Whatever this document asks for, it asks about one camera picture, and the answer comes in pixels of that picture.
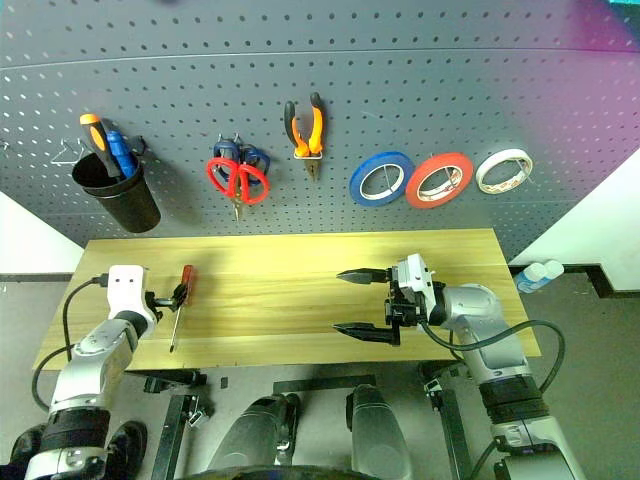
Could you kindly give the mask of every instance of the wooden table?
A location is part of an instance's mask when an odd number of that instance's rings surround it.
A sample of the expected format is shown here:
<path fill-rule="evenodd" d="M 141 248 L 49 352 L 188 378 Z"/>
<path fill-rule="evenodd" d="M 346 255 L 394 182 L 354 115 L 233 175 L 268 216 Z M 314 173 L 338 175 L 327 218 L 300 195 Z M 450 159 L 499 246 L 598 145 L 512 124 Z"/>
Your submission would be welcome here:
<path fill-rule="evenodd" d="M 148 289 L 167 297 L 183 265 L 196 267 L 176 350 L 169 353 L 174 314 L 163 309 L 152 338 L 135 352 L 132 369 L 450 358 L 413 328 L 402 330 L 400 347 L 361 342 L 331 328 L 356 321 L 385 326 L 388 286 L 347 283 L 337 273 L 388 268 L 416 252 L 436 272 L 434 279 L 486 285 L 502 301 L 507 323 L 527 320 L 491 229 L 92 240 L 66 293 L 111 265 L 138 264 L 150 270 Z M 72 342 L 106 319 L 106 293 L 91 285 L 76 295 L 69 309 Z M 63 345 L 61 312 L 62 303 L 38 359 Z M 519 337 L 527 355 L 540 354 L 531 330 Z M 65 363 L 60 355 L 47 368 Z"/>

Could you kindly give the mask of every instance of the red scissors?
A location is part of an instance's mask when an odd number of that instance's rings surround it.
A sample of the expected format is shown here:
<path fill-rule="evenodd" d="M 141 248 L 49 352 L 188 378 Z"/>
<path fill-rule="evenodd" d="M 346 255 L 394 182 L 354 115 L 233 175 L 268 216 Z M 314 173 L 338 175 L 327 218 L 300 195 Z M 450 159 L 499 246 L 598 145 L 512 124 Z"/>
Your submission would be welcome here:
<path fill-rule="evenodd" d="M 215 172 L 218 171 L 220 167 L 224 167 L 226 171 L 229 172 L 226 185 L 223 185 L 215 175 Z M 260 203 L 267 198 L 269 194 L 269 180 L 267 180 L 266 175 L 262 171 L 252 165 L 240 163 L 231 158 L 213 157 L 210 159 L 207 163 L 207 175 L 216 189 L 231 199 L 236 220 L 240 220 L 242 205 L 255 205 L 256 203 Z M 256 197 L 251 197 L 249 192 L 250 181 L 252 181 L 251 183 L 255 183 L 255 179 L 258 180 L 258 183 L 262 184 L 262 193 Z"/>

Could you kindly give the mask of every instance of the tape roll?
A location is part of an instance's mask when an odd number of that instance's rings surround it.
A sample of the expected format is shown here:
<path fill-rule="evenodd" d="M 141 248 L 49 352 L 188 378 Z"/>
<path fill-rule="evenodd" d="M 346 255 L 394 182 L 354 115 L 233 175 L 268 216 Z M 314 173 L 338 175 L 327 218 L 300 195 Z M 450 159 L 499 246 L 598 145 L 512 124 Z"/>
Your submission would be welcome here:
<path fill-rule="evenodd" d="M 420 190 L 434 173 L 445 170 L 448 180 L 436 188 Z M 434 208 L 460 195 L 473 176 L 473 163 L 462 153 L 442 153 L 422 163 L 407 184 L 407 201 L 412 207 Z"/>
<path fill-rule="evenodd" d="M 364 183 L 374 172 L 395 168 L 399 170 L 398 178 L 393 183 L 388 181 L 387 189 L 379 193 L 365 193 Z M 365 207 L 379 207 L 393 202 L 402 195 L 407 186 L 409 177 L 413 173 L 415 166 L 404 153 L 383 152 L 369 158 L 363 162 L 351 176 L 349 181 L 349 192 L 353 200 Z"/>
<path fill-rule="evenodd" d="M 487 185 L 484 183 L 484 177 L 489 173 L 489 170 L 504 162 L 518 162 L 520 165 L 520 172 L 501 183 L 496 183 L 494 185 Z M 508 192 L 509 190 L 516 188 L 529 178 L 532 170 L 533 160 L 531 160 L 531 157 L 527 155 L 527 152 L 520 150 L 519 148 L 510 148 L 508 150 L 502 150 L 494 153 L 482 162 L 476 172 L 476 182 L 478 183 L 480 190 L 484 193 L 497 195 L 498 193 Z"/>

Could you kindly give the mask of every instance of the gray pegboard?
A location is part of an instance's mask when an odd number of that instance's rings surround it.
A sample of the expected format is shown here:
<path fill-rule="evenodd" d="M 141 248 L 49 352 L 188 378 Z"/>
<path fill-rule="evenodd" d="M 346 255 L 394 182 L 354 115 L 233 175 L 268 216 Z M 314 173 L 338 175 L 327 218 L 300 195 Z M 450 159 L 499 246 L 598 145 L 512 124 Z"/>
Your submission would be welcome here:
<path fill-rule="evenodd" d="M 142 236 L 493 226 L 511 258 L 640 144 L 638 45 L 602 2 L 264 5 L 7 2 L 0 188 L 80 244 L 133 236 L 50 164 L 92 111 L 158 158 L 145 168 L 163 219 Z M 310 120 L 312 90 L 327 108 L 315 185 L 282 124 L 287 99 Z M 204 174 L 218 133 L 235 131 L 273 159 L 270 196 L 239 224 Z M 463 151 L 478 166 L 504 148 L 529 152 L 534 183 L 497 196 L 471 184 L 433 210 L 364 208 L 347 190 L 380 151 L 416 164 Z"/>

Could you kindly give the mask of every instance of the red-handled screwdriver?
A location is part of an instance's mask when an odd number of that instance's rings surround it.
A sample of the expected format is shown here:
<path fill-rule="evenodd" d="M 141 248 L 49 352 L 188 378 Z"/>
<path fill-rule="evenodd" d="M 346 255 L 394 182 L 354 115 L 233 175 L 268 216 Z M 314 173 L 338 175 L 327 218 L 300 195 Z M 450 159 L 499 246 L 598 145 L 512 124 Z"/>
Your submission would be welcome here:
<path fill-rule="evenodd" d="M 178 311 L 176 313 L 176 322 L 173 325 L 173 335 L 171 335 L 171 346 L 169 347 L 169 353 L 173 353 L 176 348 L 176 332 L 178 330 L 178 322 L 180 321 L 180 314 L 182 313 L 182 307 L 188 304 L 189 296 L 191 295 L 191 288 L 193 286 L 193 277 L 195 274 L 195 268 L 193 265 L 185 265 L 182 269 L 182 280 L 180 281 L 180 285 L 186 288 L 184 294 L 184 300 L 178 307 Z"/>

